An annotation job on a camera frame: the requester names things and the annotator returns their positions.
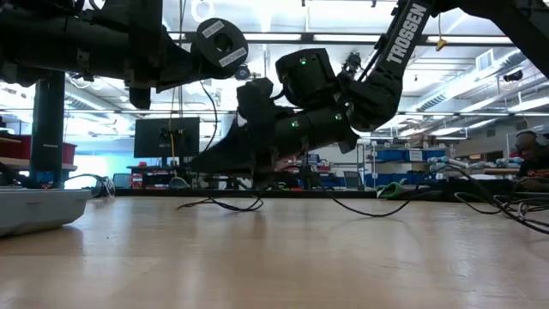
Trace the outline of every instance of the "man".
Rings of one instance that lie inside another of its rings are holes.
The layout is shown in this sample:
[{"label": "man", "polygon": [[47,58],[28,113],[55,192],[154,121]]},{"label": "man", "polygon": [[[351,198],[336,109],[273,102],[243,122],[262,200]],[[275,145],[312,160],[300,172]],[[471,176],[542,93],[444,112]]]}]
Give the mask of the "man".
[{"label": "man", "polygon": [[516,150],[524,162],[518,173],[519,178],[537,177],[543,180],[528,180],[522,187],[532,192],[549,191],[549,141],[532,131],[524,131],[516,136]]}]

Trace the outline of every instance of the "fluorescent light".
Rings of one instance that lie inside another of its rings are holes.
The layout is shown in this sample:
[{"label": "fluorescent light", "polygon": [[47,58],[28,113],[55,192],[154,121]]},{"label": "fluorescent light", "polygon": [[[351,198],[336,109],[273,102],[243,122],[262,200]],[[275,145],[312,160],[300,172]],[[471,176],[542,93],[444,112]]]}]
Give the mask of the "fluorescent light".
[{"label": "fluorescent light", "polygon": [[436,130],[434,132],[431,133],[431,135],[434,135],[434,136],[443,136],[443,135],[448,135],[448,134],[452,134],[452,133],[455,133],[459,130],[461,130],[463,128],[461,127],[455,127],[455,128],[444,128],[444,129],[440,129],[440,130]]},{"label": "fluorescent light", "polygon": [[460,112],[460,115],[473,117],[506,117],[510,114],[508,112]]},{"label": "fluorescent light", "polygon": [[482,102],[479,102],[479,103],[475,103],[471,106],[467,106],[465,108],[463,108],[462,110],[460,110],[460,112],[472,112],[472,111],[476,111],[476,110],[479,110],[480,108],[484,107],[484,106],[489,106],[491,103],[490,100],[483,100]]},{"label": "fluorescent light", "polygon": [[481,126],[485,126],[485,125],[487,125],[487,124],[489,124],[489,123],[494,122],[495,120],[496,120],[496,119],[488,119],[488,120],[485,120],[485,121],[480,121],[479,123],[469,125],[468,128],[469,128],[469,129],[480,128]]},{"label": "fluorescent light", "polygon": [[521,112],[518,117],[549,117],[549,112]]},{"label": "fluorescent light", "polygon": [[315,41],[328,42],[371,42],[376,43],[379,35],[359,35],[359,34],[315,34],[312,37]]},{"label": "fluorescent light", "polygon": [[293,33],[244,33],[246,40],[300,40],[301,34]]},{"label": "fluorescent light", "polygon": [[[142,115],[153,115],[153,114],[170,114],[170,113],[178,113],[178,111],[170,111],[170,110],[123,110],[119,111],[121,113],[128,113],[128,114],[142,114]],[[189,115],[187,113],[188,111],[184,112],[184,117]],[[192,111],[193,115],[214,115],[214,111]],[[226,115],[230,113],[230,111],[217,111],[218,115]]]},{"label": "fluorescent light", "polygon": [[103,113],[115,113],[115,111],[106,111],[106,110],[98,111],[98,110],[71,110],[71,109],[65,110],[65,112],[66,112],[66,113],[69,113],[69,114],[79,114],[79,113],[100,113],[100,114],[103,114]]},{"label": "fluorescent light", "polygon": [[453,112],[399,112],[408,116],[454,116]]},{"label": "fluorescent light", "polygon": [[457,136],[437,136],[438,141],[466,141],[466,137],[457,137]]},{"label": "fluorescent light", "polygon": [[[507,37],[497,36],[443,36],[443,39],[450,44],[513,44]],[[438,36],[427,37],[427,43],[437,43]]]},{"label": "fluorescent light", "polygon": [[148,111],[148,110],[128,110],[128,111],[120,111],[121,113],[129,113],[129,114],[169,114],[172,113],[171,111]]},{"label": "fluorescent light", "polygon": [[546,105],[546,104],[549,104],[549,97],[536,99],[536,100],[528,100],[528,101],[522,102],[521,104],[519,104],[517,106],[511,107],[508,111],[509,112],[523,112],[523,111],[527,111],[529,109],[540,107],[540,106],[543,106],[543,105]]}]

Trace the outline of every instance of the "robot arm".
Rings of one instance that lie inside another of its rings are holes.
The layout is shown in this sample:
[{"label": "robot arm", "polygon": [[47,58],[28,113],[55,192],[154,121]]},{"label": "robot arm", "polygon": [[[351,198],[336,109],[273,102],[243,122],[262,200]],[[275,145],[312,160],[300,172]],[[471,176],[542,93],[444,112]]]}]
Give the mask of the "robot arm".
[{"label": "robot arm", "polygon": [[226,138],[192,162],[210,173],[269,173],[285,157],[338,142],[342,153],[355,148],[356,130],[375,130],[395,116],[402,77],[430,15],[461,8],[493,21],[549,76],[549,9],[541,0],[400,0],[386,34],[357,80],[336,76],[324,49],[300,50],[276,63],[283,94],[299,112],[275,106],[267,79],[238,89],[238,111],[247,124],[233,124]]},{"label": "robot arm", "polygon": [[0,80],[30,86],[47,70],[85,80],[125,80],[130,101],[150,107],[157,92],[206,78],[233,76],[248,53],[229,21],[203,22],[190,52],[162,26],[162,1],[106,0],[82,10],[84,0],[0,0]]}]

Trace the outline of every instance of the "cable bundle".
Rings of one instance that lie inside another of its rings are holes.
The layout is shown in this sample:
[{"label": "cable bundle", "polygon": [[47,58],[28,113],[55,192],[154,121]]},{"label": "cable bundle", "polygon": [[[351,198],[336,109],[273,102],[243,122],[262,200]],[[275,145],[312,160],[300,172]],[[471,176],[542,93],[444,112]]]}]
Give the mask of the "cable bundle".
[{"label": "cable bundle", "polygon": [[239,207],[236,207],[236,206],[232,206],[228,203],[223,203],[223,202],[217,201],[212,197],[208,197],[208,198],[205,198],[205,199],[203,199],[201,201],[198,201],[198,202],[183,204],[183,205],[177,207],[176,210],[180,210],[181,208],[191,208],[191,207],[195,207],[195,206],[201,205],[201,204],[202,205],[203,204],[215,204],[215,205],[220,206],[223,209],[227,209],[227,210],[231,210],[231,211],[251,212],[251,211],[256,211],[256,210],[260,209],[264,205],[264,202],[260,197],[255,197],[255,196],[252,196],[252,197],[254,197],[256,199],[256,201],[254,203],[252,203],[249,207],[243,208],[243,209],[241,209]]}]

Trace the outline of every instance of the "white tray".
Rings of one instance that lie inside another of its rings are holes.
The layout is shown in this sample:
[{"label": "white tray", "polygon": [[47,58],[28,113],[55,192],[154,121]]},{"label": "white tray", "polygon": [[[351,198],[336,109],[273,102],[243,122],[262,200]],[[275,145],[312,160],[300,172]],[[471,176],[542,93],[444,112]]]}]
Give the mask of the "white tray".
[{"label": "white tray", "polygon": [[0,237],[61,227],[84,214],[87,190],[0,187]]}]

